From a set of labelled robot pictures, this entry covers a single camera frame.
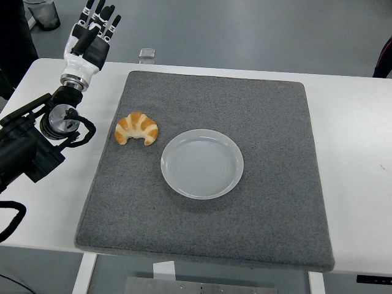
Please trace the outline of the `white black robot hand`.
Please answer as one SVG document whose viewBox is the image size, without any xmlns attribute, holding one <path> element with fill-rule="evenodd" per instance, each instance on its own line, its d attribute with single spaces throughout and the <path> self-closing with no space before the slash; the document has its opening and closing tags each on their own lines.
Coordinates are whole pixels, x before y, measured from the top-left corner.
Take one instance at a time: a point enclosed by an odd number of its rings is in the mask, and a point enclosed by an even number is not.
<svg viewBox="0 0 392 294">
<path fill-rule="evenodd" d="M 110 41 L 121 16 L 114 16 L 115 5 L 88 1 L 72 27 L 64 49 L 66 66 L 61 75 L 64 86 L 86 90 L 93 75 L 102 70 Z"/>
</svg>

